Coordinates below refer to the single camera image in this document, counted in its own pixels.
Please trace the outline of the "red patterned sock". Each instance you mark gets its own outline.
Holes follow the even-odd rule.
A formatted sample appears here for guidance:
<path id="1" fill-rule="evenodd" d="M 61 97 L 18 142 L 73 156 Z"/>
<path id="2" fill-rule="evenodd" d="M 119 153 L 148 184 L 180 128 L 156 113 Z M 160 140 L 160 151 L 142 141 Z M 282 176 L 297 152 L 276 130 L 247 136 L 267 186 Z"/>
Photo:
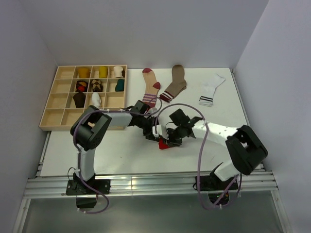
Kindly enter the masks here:
<path id="1" fill-rule="evenodd" d="M 171 143 L 163 138 L 163 137 L 160 137 L 159 138 L 159 142 L 158 142 L 158 145 L 159 145 L 159 149 L 160 150 L 165 150 L 165 149 L 169 149 L 169 148 L 172 148 L 173 146 L 171 145 Z"/>

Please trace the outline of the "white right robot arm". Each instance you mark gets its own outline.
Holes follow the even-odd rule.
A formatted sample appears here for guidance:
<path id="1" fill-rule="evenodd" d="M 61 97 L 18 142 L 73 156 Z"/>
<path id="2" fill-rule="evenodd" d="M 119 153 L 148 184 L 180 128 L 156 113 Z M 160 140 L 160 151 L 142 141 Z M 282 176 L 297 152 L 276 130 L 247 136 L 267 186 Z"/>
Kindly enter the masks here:
<path id="1" fill-rule="evenodd" d="M 268 156 L 268 150 L 248 125 L 239 128 L 223 126 L 205 121 L 202 117 L 189 118 L 181 109 L 170 115 L 176 126 L 167 129 L 168 145 L 180 146 L 185 137 L 202 138 L 224 146 L 230 158 L 220 163 L 210 173 L 210 183 L 221 189 L 227 181 L 238 174 L 250 175 Z"/>

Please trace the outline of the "plain white sock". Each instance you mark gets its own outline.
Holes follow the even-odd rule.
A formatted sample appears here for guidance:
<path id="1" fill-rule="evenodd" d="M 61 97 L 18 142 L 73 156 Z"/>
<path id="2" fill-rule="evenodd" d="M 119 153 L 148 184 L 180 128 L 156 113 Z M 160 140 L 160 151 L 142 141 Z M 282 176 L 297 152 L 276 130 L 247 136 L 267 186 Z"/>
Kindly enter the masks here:
<path id="1" fill-rule="evenodd" d="M 101 108 L 101 97 L 97 92 L 94 92 L 91 96 L 91 101 L 92 101 L 92 105 L 97 107 L 97 108 Z"/>

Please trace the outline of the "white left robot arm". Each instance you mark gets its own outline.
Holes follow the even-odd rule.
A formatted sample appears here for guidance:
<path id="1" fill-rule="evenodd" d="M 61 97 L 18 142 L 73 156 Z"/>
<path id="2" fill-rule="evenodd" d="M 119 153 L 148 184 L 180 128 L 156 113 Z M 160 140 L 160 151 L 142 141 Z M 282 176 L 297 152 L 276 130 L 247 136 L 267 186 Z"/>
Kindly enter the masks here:
<path id="1" fill-rule="evenodd" d="M 77 148 L 77 168 L 75 179 L 79 178 L 77 188 L 89 194 L 95 187 L 94 157 L 106 131 L 114 126 L 142 129 L 147 140 L 157 141 L 152 127 L 156 123 L 152 115 L 157 111 L 148 104 L 137 101 L 135 105 L 119 110 L 100 110 L 90 105 L 71 127 L 74 146 Z"/>

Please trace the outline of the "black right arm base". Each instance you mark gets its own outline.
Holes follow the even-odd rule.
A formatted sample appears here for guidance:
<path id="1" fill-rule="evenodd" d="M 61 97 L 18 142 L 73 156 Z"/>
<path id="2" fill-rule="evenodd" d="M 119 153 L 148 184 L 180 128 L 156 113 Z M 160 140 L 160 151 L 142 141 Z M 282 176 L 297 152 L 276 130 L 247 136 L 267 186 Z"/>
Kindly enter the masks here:
<path id="1" fill-rule="evenodd" d="M 214 203 L 223 193 L 223 190 L 227 188 L 231 181 L 233 181 L 234 177 L 229 178 L 229 180 L 223 182 L 219 180 L 217 177 L 213 178 L 212 176 L 200 176 L 200 190 L 201 191 L 221 191 L 220 193 L 212 193 L 208 195 L 209 200 Z M 193 189 L 197 191 L 197 176 L 195 177 L 195 183 L 193 184 Z M 234 183 L 229 187 L 228 190 L 238 190 L 238 182 L 235 180 Z M 228 204 L 230 200 L 229 191 L 227 191 L 224 196 L 219 200 L 217 205 L 225 205 Z"/>

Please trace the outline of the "dark brown striped sock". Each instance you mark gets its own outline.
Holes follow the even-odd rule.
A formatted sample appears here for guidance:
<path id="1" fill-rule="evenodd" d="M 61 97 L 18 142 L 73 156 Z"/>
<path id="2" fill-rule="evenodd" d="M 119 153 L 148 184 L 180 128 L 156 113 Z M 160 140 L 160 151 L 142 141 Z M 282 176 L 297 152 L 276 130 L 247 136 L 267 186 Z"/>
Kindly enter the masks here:
<path id="1" fill-rule="evenodd" d="M 73 100 L 76 108 L 83 108 L 86 100 L 86 96 L 84 93 L 76 93 L 73 96 Z"/>

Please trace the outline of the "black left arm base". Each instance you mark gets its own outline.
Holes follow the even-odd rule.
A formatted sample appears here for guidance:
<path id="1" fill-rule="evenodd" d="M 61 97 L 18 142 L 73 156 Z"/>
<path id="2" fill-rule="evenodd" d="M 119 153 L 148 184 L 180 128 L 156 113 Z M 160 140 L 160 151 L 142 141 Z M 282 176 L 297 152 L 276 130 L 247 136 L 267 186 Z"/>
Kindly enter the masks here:
<path id="1" fill-rule="evenodd" d="M 103 194 L 109 194 L 110 180 L 91 178 L 86 182 L 90 187 L 100 191 Z M 80 209 L 92 209 L 97 204 L 97 194 L 95 191 L 86 187 L 79 178 L 69 180 L 65 192 L 66 196 L 76 197 L 76 206 Z"/>

